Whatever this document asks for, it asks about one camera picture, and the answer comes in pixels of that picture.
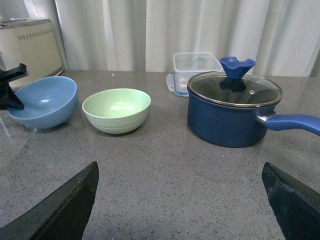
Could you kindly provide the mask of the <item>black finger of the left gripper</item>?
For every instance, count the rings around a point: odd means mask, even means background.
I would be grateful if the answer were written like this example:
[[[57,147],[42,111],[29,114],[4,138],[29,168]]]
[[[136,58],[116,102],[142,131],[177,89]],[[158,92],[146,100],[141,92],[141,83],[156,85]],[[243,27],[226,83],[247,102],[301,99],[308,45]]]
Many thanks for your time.
[[[20,63],[18,67],[8,71],[0,70],[0,109],[14,108],[23,110],[25,108],[21,100],[15,95],[10,87],[10,82],[27,76],[27,66]]]

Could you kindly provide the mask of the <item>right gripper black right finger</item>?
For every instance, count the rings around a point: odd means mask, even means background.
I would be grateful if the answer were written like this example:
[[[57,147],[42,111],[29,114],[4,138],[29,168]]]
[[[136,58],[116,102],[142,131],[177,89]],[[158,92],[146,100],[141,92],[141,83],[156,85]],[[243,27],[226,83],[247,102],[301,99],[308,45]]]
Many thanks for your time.
[[[266,162],[261,178],[269,205],[286,240],[320,238],[320,194]]]

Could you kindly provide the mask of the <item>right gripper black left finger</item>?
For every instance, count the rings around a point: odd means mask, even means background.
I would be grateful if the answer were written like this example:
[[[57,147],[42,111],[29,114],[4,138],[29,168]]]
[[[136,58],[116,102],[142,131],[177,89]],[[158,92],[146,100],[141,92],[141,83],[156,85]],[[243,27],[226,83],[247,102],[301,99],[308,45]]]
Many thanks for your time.
[[[32,209],[0,229],[2,240],[80,240],[99,181],[93,161]]]

